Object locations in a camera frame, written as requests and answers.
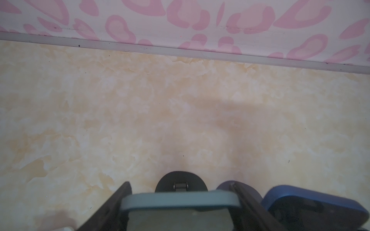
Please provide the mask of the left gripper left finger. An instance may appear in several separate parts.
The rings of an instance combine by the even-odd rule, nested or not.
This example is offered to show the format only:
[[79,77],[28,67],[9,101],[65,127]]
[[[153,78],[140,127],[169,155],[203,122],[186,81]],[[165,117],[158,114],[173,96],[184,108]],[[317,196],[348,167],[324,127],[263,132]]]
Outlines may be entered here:
[[131,194],[131,185],[125,182],[77,231],[126,231],[129,216],[121,214],[120,205]]

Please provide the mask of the black phone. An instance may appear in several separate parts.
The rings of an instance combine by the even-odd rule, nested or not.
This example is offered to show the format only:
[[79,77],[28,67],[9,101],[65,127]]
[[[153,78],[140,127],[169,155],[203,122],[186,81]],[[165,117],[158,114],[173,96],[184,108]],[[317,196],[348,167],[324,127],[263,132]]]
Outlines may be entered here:
[[261,205],[289,231],[357,231],[370,217],[355,200],[288,185],[270,189]]

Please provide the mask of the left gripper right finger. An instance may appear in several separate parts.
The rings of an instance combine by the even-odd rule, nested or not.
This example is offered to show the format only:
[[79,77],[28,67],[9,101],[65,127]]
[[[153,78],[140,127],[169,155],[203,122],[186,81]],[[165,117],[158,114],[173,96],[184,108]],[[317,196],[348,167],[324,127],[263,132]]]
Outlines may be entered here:
[[285,231],[280,224],[263,206],[258,203],[239,183],[230,185],[241,205],[240,210],[230,210],[235,231]]

